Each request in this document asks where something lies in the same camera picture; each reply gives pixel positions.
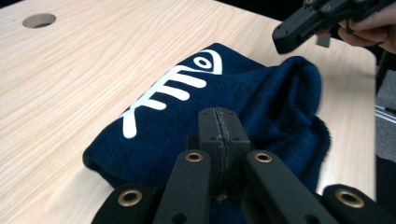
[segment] finger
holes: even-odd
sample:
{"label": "finger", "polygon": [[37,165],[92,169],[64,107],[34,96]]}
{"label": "finger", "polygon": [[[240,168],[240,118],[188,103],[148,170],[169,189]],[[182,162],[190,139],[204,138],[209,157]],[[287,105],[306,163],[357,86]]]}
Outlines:
{"label": "finger", "polygon": [[362,39],[370,40],[372,42],[384,42],[389,34],[388,30],[386,28],[380,27],[380,28],[374,28],[371,30],[364,30],[364,31],[354,31],[353,34],[350,35],[356,35]]}
{"label": "finger", "polygon": [[368,30],[375,27],[396,23],[396,2],[383,8],[379,12],[375,12],[363,21],[350,21],[349,27],[354,31]]}
{"label": "finger", "polygon": [[396,54],[396,26],[389,27],[389,38],[379,47]]}
{"label": "finger", "polygon": [[338,34],[345,42],[347,42],[351,46],[369,47],[378,44],[378,42],[363,39],[356,35],[349,35],[347,34],[347,30],[343,27],[340,27],[340,29],[338,29]]}

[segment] light wood surface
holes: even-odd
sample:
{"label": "light wood surface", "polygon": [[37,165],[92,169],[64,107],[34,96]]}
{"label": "light wood surface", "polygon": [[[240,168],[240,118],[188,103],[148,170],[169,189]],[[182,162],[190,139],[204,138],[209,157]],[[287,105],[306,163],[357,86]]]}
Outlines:
{"label": "light wood surface", "polygon": [[[30,29],[25,18],[56,22]],[[323,76],[318,115],[332,134],[318,192],[375,196],[375,57],[315,38],[279,56],[278,25],[210,0],[35,0],[0,10],[0,223],[89,223],[112,188],[84,149],[176,63],[219,42],[264,65],[291,55]]]}

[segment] navy blue cloth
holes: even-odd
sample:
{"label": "navy blue cloth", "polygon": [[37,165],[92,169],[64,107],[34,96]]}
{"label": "navy blue cloth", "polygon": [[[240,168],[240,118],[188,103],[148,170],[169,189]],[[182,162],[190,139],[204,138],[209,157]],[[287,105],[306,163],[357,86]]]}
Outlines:
{"label": "navy blue cloth", "polygon": [[[213,44],[177,64],[109,124],[83,162],[113,187],[164,183],[187,136],[198,134],[199,111],[220,106],[237,113],[256,148],[274,152],[314,191],[330,146],[315,115],[320,89],[318,69],[302,57],[266,67]],[[211,222],[243,223],[238,206],[212,203]]]}

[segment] fish skeleton logo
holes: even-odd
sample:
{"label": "fish skeleton logo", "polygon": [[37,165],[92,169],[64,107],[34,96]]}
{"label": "fish skeleton logo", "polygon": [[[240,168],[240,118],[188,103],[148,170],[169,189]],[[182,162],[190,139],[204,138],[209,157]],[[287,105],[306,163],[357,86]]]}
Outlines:
{"label": "fish skeleton logo", "polygon": [[190,94],[188,92],[177,88],[165,86],[164,84],[168,80],[182,82],[184,84],[193,86],[195,88],[204,88],[206,86],[205,80],[202,80],[197,77],[190,77],[187,75],[183,75],[182,74],[183,71],[207,73],[212,75],[222,75],[222,61],[219,54],[211,49],[204,49],[200,51],[200,53],[204,53],[204,52],[209,53],[212,56],[213,64],[204,57],[196,57],[193,59],[193,62],[198,67],[201,67],[203,69],[212,68],[212,71],[208,72],[206,70],[197,70],[185,65],[177,65],[174,68],[172,68],[161,79],[159,79],[147,92],[145,92],[145,94],[143,94],[139,99],[137,99],[137,101],[134,104],[132,104],[127,111],[125,111],[120,116],[120,119],[123,118],[122,132],[125,138],[129,138],[129,139],[134,138],[137,134],[134,111],[139,106],[147,106],[149,108],[156,110],[164,110],[166,108],[165,103],[150,99],[155,92],[161,92],[164,94],[171,95],[173,97],[176,97],[180,101],[189,100]]}

